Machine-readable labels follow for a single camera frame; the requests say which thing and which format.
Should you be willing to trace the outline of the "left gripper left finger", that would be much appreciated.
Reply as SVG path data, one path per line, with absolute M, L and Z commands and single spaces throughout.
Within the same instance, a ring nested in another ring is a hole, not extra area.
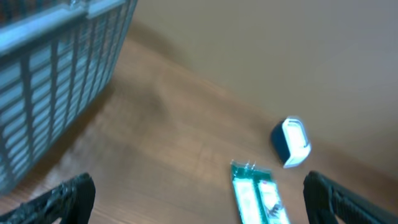
M 87 224 L 95 195 L 95 183 L 85 172 L 2 214 L 1 223 L 36 224 L 60 220 L 61 223 Z

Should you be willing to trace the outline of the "green sponge package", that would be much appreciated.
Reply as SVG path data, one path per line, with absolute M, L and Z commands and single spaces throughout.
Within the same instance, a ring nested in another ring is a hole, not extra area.
M 230 168 L 241 223 L 290 223 L 271 170 L 237 161 L 231 161 Z

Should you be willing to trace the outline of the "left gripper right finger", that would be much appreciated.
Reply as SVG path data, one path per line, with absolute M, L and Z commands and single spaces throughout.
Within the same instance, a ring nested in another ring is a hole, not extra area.
M 371 203 L 317 171 L 303 182 L 303 196 L 310 224 L 397 223 L 397 216 Z

